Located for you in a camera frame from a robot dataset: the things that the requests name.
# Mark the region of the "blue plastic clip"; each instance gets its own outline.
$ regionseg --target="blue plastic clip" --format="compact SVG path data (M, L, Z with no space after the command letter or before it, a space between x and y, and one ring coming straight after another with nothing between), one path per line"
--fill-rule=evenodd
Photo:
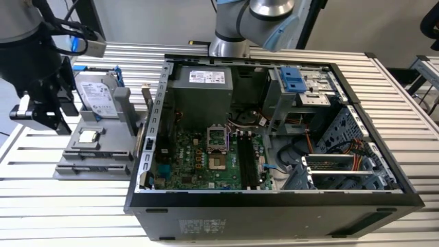
M307 85L302 79L301 71L294 67L281 67L281 78L286 85L286 91L291 93L305 93Z

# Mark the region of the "metal work table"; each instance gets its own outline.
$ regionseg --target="metal work table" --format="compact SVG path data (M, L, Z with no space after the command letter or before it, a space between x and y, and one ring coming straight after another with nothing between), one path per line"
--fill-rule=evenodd
M165 53L205 55L207 48L110 44L105 58L81 57L77 65L105 68L119 65L131 88L131 101L145 108L141 87L145 83L157 85ZM251 56L339 65L426 207L358 240L171 242L167 245L438 246L439 128L381 62L362 53L306 50L274 54L253 48ZM67 122L74 129L79 117L69 117ZM0 240L10 240L2 246L146 246L150 240L137 218L123 212L129 181L53 180L69 139L57 136L55 131L18 127L0 149L0 178L4 178Z

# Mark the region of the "label sticker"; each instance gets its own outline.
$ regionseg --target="label sticker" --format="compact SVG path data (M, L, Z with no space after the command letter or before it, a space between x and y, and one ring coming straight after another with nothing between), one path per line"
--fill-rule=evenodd
M226 221L226 219L179 220L182 234L223 233Z
M86 100L91 110L101 117L118 117L115 103L107 85L101 82L82 82Z
M259 125L265 127L266 123L267 123L267 119L265 117L262 117L262 119L259 121Z
M190 73L190 82L226 84L225 77L225 72L193 70Z

